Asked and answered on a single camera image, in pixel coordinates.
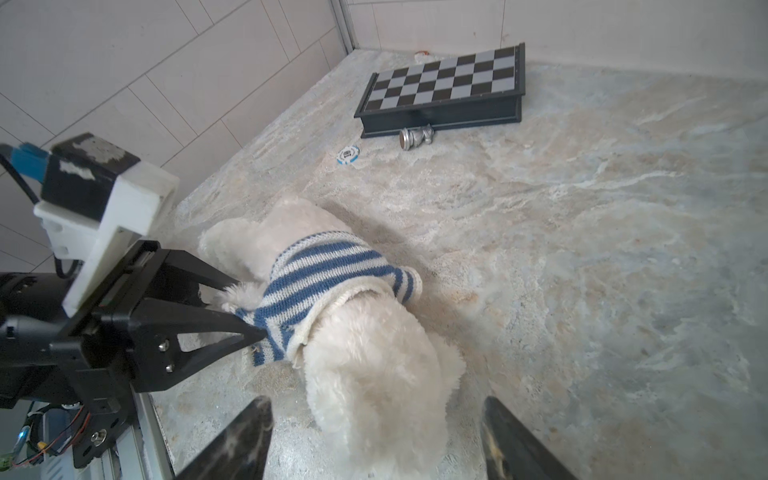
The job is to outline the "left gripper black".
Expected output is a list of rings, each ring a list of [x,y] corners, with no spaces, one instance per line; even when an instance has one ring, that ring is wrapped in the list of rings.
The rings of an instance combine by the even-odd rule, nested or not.
[[[200,286],[235,283],[189,252],[141,241],[67,315],[72,281],[2,273],[2,407],[75,405],[79,416],[59,439],[75,467],[88,466],[135,419],[135,394],[168,390],[266,338],[234,314],[205,308]]]

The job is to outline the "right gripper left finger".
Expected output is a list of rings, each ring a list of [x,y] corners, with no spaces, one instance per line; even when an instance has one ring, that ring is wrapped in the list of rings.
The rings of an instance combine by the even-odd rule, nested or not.
[[[273,428],[271,400],[258,396],[175,478],[261,480]]]

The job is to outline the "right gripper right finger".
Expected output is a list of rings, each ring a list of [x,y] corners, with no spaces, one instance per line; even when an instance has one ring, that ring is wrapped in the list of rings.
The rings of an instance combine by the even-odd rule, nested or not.
[[[484,400],[480,438],[488,480],[577,480],[495,396]]]

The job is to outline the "white teddy bear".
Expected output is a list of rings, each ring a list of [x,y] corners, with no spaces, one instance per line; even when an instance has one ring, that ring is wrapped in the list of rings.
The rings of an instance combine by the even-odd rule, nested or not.
[[[225,219],[207,229],[201,257],[240,277],[217,294],[215,306],[234,315],[239,307],[256,308],[277,257],[326,231],[356,235],[297,197],[279,201],[261,221]],[[447,405],[466,364],[456,346],[422,326],[413,303],[358,293],[317,318],[295,363],[281,360],[301,372],[315,422],[352,471],[422,478],[446,451]]]

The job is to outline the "blue white striped sweater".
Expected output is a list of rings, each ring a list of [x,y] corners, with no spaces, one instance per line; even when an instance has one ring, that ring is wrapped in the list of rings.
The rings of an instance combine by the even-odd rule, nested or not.
[[[259,305],[235,310],[266,332],[252,347],[253,364],[295,363],[317,318],[365,291],[390,294],[407,305],[420,298],[422,280],[415,269],[389,263],[349,232],[326,231],[297,241],[272,265]]]

